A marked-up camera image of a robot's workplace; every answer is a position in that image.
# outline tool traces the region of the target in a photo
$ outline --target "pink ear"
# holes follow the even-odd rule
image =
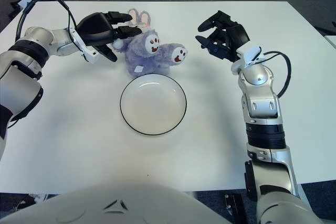
[[[146,11],[142,11],[140,13],[140,20],[141,20],[141,23],[146,24],[146,26],[151,25],[151,17],[149,16],[149,13]]]
[[[138,11],[136,9],[130,9],[128,11],[128,14],[132,16],[132,20],[130,21],[132,25],[136,25],[137,21],[136,21],[136,17],[138,15]]]

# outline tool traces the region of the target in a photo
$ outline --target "silver robot arm segment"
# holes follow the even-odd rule
[[[247,154],[251,158],[245,163],[245,182],[248,197],[257,201],[258,223],[322,223],[299,198],[279,98],[272,89],[274,75],[263,65],[267,60],[261,47],[250,41],[241,24],[221,11],[204,21],[198,31],[213,27],[216,30],[209,37],[196,36],[196,39],[211,55],[231,61],[231,71],[238,75],[243,92]],[[289,71],[289,59],[277,53],[285,58]],[[290,73],[281,95],[289,80]]]
[[[76,51],[67,30],[31,27],[0,55],[0,159],[8,123],[25,117],[42,98],[43,88],[38,79],[49,56],[66,56]]]

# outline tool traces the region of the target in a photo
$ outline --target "stuffed animal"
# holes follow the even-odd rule
[[[133,17],[128,25],[139,27],[143,33],[132,38],[116,40],[112,46],[116,51],[125,53],[127,69],[131,76],[153,73],[159,67],[169,68],[184,60],[187,50],[183,45],[160,46],[157,32],[150,27],[151,18],[147,12],[138,14],[136,9],[131,9],[128,13]]]
[[[187,56],[188,51],[181,44],[171,43],[163,44],[159,48],[159,52],[154,56],[155,60],[161,68],[168,68],[182,63]]]

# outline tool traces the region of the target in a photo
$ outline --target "white table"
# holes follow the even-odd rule
[[[8,131],[1,192],[58,194],[117,180],[184,191],[244,188],[247,136],[237,77],[229,61],[210,56],[194,38],[198,25],[219,9],[243,24],[264,52],[280,50],[291,59],[292,79],[280,103],[297,182],[336,179],[336,51],[287,2],[67,4],[77,22],[93,12],[147,10],[161,43],[184,44],[188,57],[170,76],[186,93],[185,118],[165,135],[141,135],[119,111],[120,95],[131,80],[122,56],[116,63],[103,58],[95,65],[78,53],[51,57],[40,80],[42,100]],[[0,51],[13,44],[17,21],[0,34]],[[23,31],[66,25],[66,12],[44,2],[28,15]],[[268,66],[278,92],[287,74],[285,62],[277,57]]]
[[[336,36],[325,36],[325,39],[336,49]]]

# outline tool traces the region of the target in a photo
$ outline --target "robotic hand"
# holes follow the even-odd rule
[[[128,14],[94,13],[84,18],[78,26],[74,22],[75,28],[72,28],[69,13],[68,28],[48,30],[31,27],[20,38],[22,22],[35,2],[23,11],[15,44],[0,54],[0,159],[5,148],[8,123],[24,118],[42,98],[43,88],[38,80],[51,55],[67,56],[79,50],[90,63],[101,56],[116,61],[117,57],[106,44],[142,32],[136,27],[112,27],[111,24],[130,21],[132,17]]]
[[[288,57],[277,51],[262,54],[261,47],[250,41],[243,26],[221,11],[204,21],[198,31],[213,27],[216,30],[208,38],[196,39],[211,55],[233,62],[231,71],[239,75],[247,154],[251,158],[245,163],[245,182],[248,197],[258,201],[258,222],[322,223],[298,198],[290,150],[285,142],[279,98],[290,80]],[[265,55],[271,53],[282,55],[288,67],[285,86],[278,95],[272,89],[274,75],[263,65],[276,56],[265,60]]]

